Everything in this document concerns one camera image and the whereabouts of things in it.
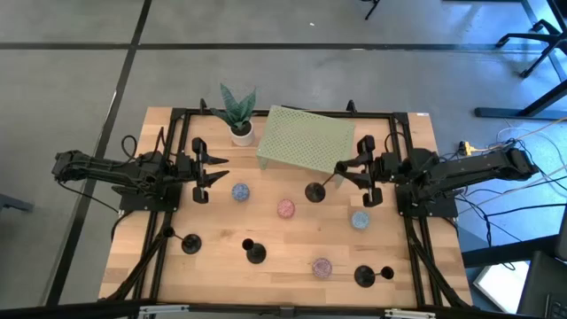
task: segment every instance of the gray floor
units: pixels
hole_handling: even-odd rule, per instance
[[[3,1],[0,42],[127,43],[142,3]],[[547,18],[544,4],[532,1],[539,17]],[[365,22],[368,8],[354,0],[160,0],[151,6],[142,42],[494,43],[506,32],[530,27],[519,4],[383,0]],[[53,182],[53,157],[66,150],[94,150],[125,53],[0,51],[0,193],[35,203],[32,213],[8,209],[0,214],[0,308],[43,302],[76,200]],[[546,124],[472,116],[478,106],[524,107],[558,84],[547,60],[528,79],[517,76],[537,57],[498,51],[139,51],[106,157],[123,159],[120,139],[139,135],[146,107],[197,107],[201,97],[220,105],[220,82],[238,97],[256,87],[257,108],[284,104],[342,110],[353,99],[359,110],[427,112],[441,153],[453,152],[461,140],[480,148],[509,125],[536,129]],[[566,104],[553,107],[565,109]],[[546,133],[564,150],[567,135],[562,131],[564,126],[558,125]],[[505,133],[502,139],[514,136]],[[562,165],[546,139],[535,136],[526,144],[546,172]],[[504,191],[519,184],[492,181],[471,189]],[[107,185],[99,184],[95,196],[118,205]],[[492,196],[478,192],[470,200]],[[540,186],[483,208],[496,213],[564,201],[550,187]],[[562,208],[539,209],[493,221],[529,239],[556,233],[562,213]],[[114,220],[111,211],[91,204],[62,302],[96,299]],[[473,212],[463,213],[459,225],[485,238],[484,222]],[[513,241],[493,230],[495,244]]]

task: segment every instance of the wooden table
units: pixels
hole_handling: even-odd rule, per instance
[[[171,108],[150,107],[144,120],[138,152],[150,152],[159,129],[167,130]],[[431,120],[426,113],[410,113],[414,147],[436,150]],[[255,150],[263,133],[266,117],[253,117],[256,141],[249,147],[235,146],[229,129],[213,116],[190,118],[189,139],[200,136],[210,155],[229,163],[209,167],[209,172],[228,169],[230,173],[208,190],[210,203],[192,201],[192,183],[183,186],[181,205],[173,215],[175,232],[184,237],[201,236],[203,246],[194,255],[181,249],[181,240],[169,239],[158,300],[172,303],[215,303],[247,305],[296,305],[341,307],[415,307],[416,297],[408,259],[408,244],[402,218],[398,216],[393,184],[379,184],[384,203],[362,206],[362,191],[344,182],[339,189],[327,188],[326,199],[310,203],[304,189],[313,181],[322,182],[325,174],[270,161],[260,170]],[[384,152],[384,137],[389,133],[388,121],[349,119],[356,124],[355,145],[364,135],[376,139],[375,156]],[[405,149],[403,139],[401,149]],[[237,203],[230,191],[235,183],[247,183],[251,197]],[[296,213],[290,220],[276,213],[277,203],[291,199]],[[350,215],[367,212],[370,225],[364,230],[350,226]],[[139,260],[148,212],[134,212],[116,230],[106,265],[100,297],[114,292]],[[447,281],[462,299],[471,302],[462,264],[461,250],[454,228],[440,218],[429,218],[435,261]],[[251,238],[264,244],[266,260],[258,265],[245,257],[242,241]],[[312,275],[312,262],[320,257],[332,262],[333,274],[328,279]],[[362,288],[353,280],[360,265],[379,271],[390,266],[393,280],[377,278],[370,288]],[[431,288],[422,265],[425,299],[431,301]],[[145,278],[143,296],[149,295],[153,266]]]

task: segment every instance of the black cone holder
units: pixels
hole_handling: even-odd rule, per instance
[[[368,288],[374,284],[376,281],[376,276],[382,276],[385,279],[392,279],[393,278],[393,269],[390,267],[384,267],[382,270],[376,274],[374,270],[368,266],[359,266],[354,271],[354,281],[360,286],[364,288]]]
[[[195,234],[189,234],[185,236],[183,241],[181,242],[181,249],[183,249],[184,253],[187,254],[194,254],[201,249],[201,237]]]
[[[250,238],[242,242],[242,248],[246,250],[246,258],[253,264],[259,264],[266,259],[266,248],[262,244],[254,243]]]
[[[320,203],[325,199],[325,188],[320,183],[310,183],[305,188],[305,196],[312,203]]]

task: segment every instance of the blue ball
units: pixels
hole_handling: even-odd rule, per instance
[[[351,224],[358,230],[365,230],[370,223],[370,217],[364,212],[356,212],[351,218]]]
[[[245,201],[250,197],[250,189],[244,183],[238,183],[232,188],[232,198],[237,201]]]

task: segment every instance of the green mesh tray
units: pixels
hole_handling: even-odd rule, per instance
[[[262,169],[276,160],[332,174],[351,157],[353,134],[352,122],[274,105],[256,156]]]

